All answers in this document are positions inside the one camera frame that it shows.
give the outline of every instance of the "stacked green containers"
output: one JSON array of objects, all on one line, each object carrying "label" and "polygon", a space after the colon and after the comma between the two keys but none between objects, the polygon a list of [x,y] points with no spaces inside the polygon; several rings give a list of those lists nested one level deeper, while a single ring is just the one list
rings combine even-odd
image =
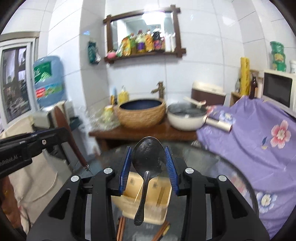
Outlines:
[{"label": "stacked green containers", "polygon": [[284,54],[284,46],[279,42],[270,42],[273,56],[272,69],[277,71],[286,72],[286,56]]}]

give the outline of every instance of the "silver screw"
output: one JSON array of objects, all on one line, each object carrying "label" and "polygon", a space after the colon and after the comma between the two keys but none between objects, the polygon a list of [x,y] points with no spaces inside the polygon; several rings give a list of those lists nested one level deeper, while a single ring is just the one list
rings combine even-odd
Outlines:
[{"label": "silver screw", "polygon": [[219,177],[219,180],[222,181],[222,182],[225,182],[227,180],[227,177],[223,176],[223,175],[220,175]]},{"label": "silver screw", "polygon": [[73,176],[71,177],[72,182],[77,182],[79,180],[79,176]]},{"label": "silver screw", "polygon": [[111,172],[113,172],[112,168],[108,167],[108,168],[105,168],[104,170],[104,173],[105,174],[110,174]]},{"label": "silver screw", "polygon": [[186,168],[186,169],[185,169],[185,172],[188,173],[188,174],[191,174],[191,173],[194,172],[194,170],[193,170],[192,168],[189,167],[189,168]]}]

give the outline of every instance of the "microwave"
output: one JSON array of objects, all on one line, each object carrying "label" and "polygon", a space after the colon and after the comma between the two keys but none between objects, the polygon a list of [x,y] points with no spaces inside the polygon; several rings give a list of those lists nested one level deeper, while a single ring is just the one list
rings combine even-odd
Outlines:
[{"label": "microwave", "polygon": [[296,74],[265,70],[261,98],[296,117]]}]

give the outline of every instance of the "faucet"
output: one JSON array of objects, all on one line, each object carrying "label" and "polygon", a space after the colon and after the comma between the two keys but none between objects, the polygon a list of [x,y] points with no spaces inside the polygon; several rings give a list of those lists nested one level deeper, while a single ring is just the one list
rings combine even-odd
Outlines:
[{"label": "faucet", "polygon": [[164,90],[165,90],[165,87],[163,86],[163,82],[158,82],[157,85],[158,85],[158,88],[152,90],[151,94],[159,92],[159,98],[163,99],[164,98]]}]

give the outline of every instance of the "floral tablecloth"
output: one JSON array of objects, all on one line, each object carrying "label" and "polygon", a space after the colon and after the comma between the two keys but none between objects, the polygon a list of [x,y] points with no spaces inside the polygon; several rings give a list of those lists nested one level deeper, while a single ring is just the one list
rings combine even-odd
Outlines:
[{"label": "floral tablecloth", "polygon": [[246,96],[232,107],[212,106],[208,112],[233,124],[233,129],[226,133],[205,125],[197,130],[199,141],[247,177],[256,192],[259,217],[272,238],[296,205],[295,119],[269,102]]}]

